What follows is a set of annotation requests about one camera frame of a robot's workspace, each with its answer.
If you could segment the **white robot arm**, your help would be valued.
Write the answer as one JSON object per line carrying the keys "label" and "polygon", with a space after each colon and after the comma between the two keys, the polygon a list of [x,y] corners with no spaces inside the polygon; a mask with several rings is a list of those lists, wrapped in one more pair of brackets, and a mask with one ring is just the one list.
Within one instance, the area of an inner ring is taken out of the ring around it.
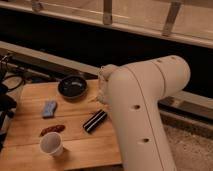
{"label": "white robot arm", "polygon": [[177,171],[158,101],[190,80],[187,62],[175,55],[100,68],[97,100],[112,120],[124,171]]}

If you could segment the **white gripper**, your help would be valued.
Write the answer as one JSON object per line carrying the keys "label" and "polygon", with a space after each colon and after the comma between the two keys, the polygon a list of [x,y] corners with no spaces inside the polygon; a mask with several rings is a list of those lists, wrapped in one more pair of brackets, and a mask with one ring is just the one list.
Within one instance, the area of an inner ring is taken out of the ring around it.
{"label": "white gripper", "polygon": [[104,80],[99,81],[99,89],[97,97],[89,99],[89,102],[96,102],[99,101],[102,104],[107,104],[107,82]]}

